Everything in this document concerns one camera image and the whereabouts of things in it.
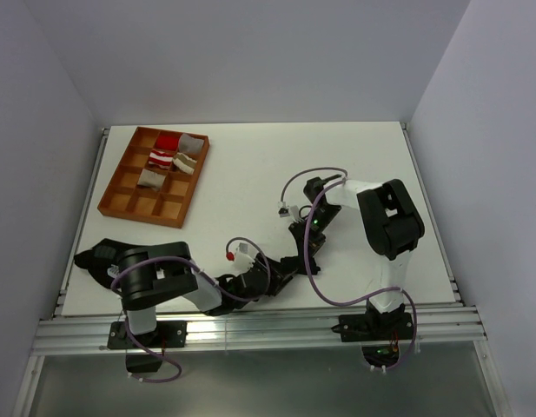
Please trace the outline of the beige red sock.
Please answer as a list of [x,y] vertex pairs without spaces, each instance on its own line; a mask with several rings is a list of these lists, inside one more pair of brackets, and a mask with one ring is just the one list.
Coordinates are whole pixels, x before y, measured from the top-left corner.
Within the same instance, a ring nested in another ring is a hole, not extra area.
[[164,174],[157,173],[149,169],[144,169],[138,178],[137,185],[139,187],[149,188],[159,192],[165,179],[166,175]]

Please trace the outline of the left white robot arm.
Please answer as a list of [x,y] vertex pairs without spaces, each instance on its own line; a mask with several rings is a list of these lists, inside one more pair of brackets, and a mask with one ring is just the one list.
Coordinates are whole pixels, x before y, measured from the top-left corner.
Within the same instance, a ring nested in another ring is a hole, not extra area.
[[295,256],[273,260],[247,238],[233,238],[238,246],[226,258],[243,271],[238,275],[208,276],[192,259],[186,242],[145,246],[116,258],[119,274],[111,289],[121,296],[128,337],[139,347],[156,342],[156,306],[182,297],[208,316],[230,314],[263,297],[276,296],[298,272]]

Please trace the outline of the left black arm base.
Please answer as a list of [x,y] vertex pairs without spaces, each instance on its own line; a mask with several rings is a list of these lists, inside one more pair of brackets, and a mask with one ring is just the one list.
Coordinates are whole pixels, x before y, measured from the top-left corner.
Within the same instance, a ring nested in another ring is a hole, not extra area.
[[186,343],[186,321],[158,321],[156,329],[146,334],[129,337],[125,321],[110,325],[106,344],[108,350],[127,351],[125,367],[131,374],[154,374],[165,362],[171,348],[183,348]]

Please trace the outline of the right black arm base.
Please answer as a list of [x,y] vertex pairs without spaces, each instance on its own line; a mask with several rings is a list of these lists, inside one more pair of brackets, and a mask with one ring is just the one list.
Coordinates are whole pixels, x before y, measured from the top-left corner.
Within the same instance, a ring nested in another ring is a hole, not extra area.
[[368,366],[384,372],[397,367],[413,352],[417,322],[405,312],[343,314],[331,331],[339,335],[343,343],[359,342]]

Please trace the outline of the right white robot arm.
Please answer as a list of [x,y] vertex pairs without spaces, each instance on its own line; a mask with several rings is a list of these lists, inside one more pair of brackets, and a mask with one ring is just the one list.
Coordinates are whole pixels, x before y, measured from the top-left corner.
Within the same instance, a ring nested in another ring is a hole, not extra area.
[[[336,307],[365,301],[375,309],[366,317],[367,332],[377,339],[387,337],[396,325],[392,312],[404,307],[407,266],[425,234],[424,222],[404,183],[399,179],[361,182],[333,175],[308,180],[303,193],[311,209],[302,223],[297,248],[313,290]],[[364,240],[374,253],[374,277],[379,287],[358,299],[338,302],[329,300],[314,282],[314,255],[321,246],[314,240],[323,237],[325,228],[344,207],[359,213]]]

